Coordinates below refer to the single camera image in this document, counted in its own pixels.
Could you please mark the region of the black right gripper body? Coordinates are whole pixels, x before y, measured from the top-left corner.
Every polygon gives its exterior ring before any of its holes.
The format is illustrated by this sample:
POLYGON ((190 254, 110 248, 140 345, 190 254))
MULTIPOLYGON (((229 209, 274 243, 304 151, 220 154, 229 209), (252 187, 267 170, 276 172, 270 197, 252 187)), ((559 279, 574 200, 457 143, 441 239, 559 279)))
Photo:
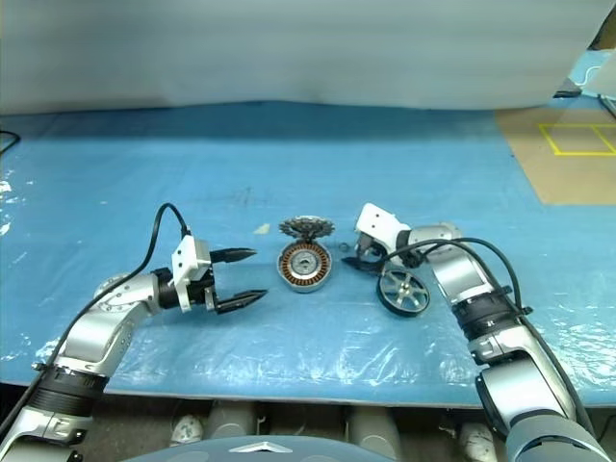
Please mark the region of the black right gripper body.
POLYGON ((388 249, 383 243, 364 232, 359 234, 355 250, 361 264, 382 264, 388 255, 388 249))

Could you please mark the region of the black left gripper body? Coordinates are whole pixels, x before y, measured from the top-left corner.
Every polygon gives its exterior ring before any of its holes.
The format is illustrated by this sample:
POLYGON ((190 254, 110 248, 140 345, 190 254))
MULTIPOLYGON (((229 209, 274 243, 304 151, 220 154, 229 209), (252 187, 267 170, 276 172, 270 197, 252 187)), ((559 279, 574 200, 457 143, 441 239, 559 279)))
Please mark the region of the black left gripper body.
POLYGON ((213 264, 221 261, 220 252, 210 253, 210 263, 200 263, 190 275, 188 296, 191 305, 203 305, 207 311, 218 309, 213 264))

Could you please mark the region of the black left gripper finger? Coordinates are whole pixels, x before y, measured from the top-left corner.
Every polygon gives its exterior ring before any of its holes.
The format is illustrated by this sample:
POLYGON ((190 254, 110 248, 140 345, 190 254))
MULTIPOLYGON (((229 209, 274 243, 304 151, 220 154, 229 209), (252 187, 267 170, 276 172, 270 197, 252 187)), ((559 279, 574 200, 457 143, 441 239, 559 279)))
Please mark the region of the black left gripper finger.
POLYGON ((248 290, 224 300, 217 300, 215 312, 221 315, 243 309, 264 297, 268 292, 268 290, 248 290))
POLYGON ((230 247, 211 252, 211 263, 233 263, 257 254, 257 251, 247 247, 230 247))

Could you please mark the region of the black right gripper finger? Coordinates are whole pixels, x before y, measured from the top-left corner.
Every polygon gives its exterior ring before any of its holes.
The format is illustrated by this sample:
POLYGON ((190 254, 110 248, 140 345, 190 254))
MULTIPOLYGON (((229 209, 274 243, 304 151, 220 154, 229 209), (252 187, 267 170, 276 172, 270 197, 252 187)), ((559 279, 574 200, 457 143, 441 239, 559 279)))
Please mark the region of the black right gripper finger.
POLYGON ((342 259, 342 262, 362 272, 380 273, 383 268, 383 263, 381 261, 369 262, 363 261, 357 257, 345 257, 342 259))

